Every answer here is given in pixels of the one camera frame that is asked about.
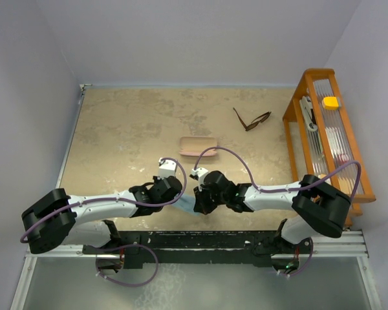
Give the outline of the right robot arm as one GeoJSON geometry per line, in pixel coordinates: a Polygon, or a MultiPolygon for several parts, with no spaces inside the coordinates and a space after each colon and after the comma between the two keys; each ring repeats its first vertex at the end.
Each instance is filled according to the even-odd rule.
{"type": "Polygon", "coordinates": [[[295,217],[281,222],[274,238],[282,253],[316,235],[340,238],[351,205],[349,196],[311,174],[301,181],[267,187],[235,184],[222,172],[203,168],[192,170],[189,177],[198,181],[193,208],[197,213],[207,215],[221,205],[237,213],[295,211],[295,217]]]}

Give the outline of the pink glasses case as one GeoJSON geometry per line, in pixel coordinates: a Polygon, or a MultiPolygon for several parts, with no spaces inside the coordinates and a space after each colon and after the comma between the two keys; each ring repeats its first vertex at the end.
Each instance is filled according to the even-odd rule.
{"type": "Polygon", "coordinates": [[[179,154],[182,156],[198,157],[207,148],[216,147],[217,138],[209,136],[183,136],[180,138],[179,154]]]}

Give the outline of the blue tape patch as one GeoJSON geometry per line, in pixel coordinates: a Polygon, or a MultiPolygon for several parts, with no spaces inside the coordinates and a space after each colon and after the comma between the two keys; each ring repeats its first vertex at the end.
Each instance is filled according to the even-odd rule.
{"type": "Polygon", "coordinates": [[[183,194],[175,203],[172,204],[172,206],[190,215],[199,216],[200,213],[195,212],[194,210],[195,202],[196,199],[194,196],[183,194]]]}

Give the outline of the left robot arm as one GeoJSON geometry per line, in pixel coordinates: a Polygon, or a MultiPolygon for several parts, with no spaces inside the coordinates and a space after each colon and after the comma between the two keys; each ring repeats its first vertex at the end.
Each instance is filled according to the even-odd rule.
{"type": "Polygon", "coordinates": [[[46,253],[62,245],[81,225],[159,212],[178,201],[186,185],[174,176],[155,177],[117,194],[88,198],[69,196],[64,188],[53,189],[22,213],[25,232],[20,242],[27,243],[33,254],[46,253]]]}

